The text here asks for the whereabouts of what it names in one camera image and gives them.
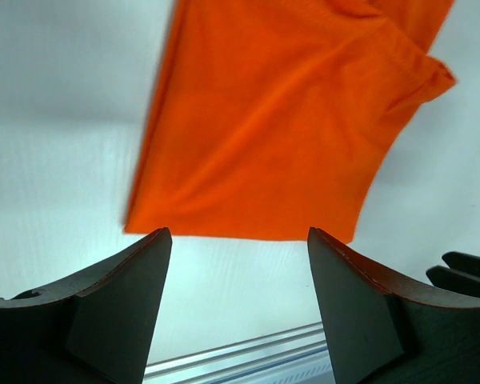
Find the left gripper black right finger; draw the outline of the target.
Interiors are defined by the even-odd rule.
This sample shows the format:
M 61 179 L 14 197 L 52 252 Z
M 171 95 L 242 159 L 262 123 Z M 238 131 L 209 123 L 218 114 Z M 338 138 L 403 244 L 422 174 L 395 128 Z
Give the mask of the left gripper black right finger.
M 307 240 L 338 383 L 480 383 L 480 298 L 420 282 L 323 230 Z

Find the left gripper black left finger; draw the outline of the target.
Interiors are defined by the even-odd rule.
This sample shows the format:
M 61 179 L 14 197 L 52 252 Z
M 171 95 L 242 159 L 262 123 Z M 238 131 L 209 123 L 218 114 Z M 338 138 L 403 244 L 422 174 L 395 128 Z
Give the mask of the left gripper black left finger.
M 55 282 L 0 298 L 0 383 L 140 383 L 170 264 L 156 230 Z

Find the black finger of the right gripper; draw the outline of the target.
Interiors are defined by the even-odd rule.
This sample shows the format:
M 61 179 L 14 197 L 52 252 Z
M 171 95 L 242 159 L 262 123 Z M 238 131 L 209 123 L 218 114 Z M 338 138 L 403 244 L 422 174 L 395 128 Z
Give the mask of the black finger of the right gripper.
M 430 282 L 444 290 L 480 298 L 480 257 L 451 251 L 442 256 L 446 266 L 426 271 Z

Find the orange t shirt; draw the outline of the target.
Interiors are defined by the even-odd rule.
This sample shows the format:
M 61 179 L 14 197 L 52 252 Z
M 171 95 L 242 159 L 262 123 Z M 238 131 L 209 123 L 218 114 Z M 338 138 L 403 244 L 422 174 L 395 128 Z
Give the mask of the orange t shirt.
M 424 103 L 456 83 L 430 48 L 450 1 L 178 1 L 124 230 L 354 237 Z

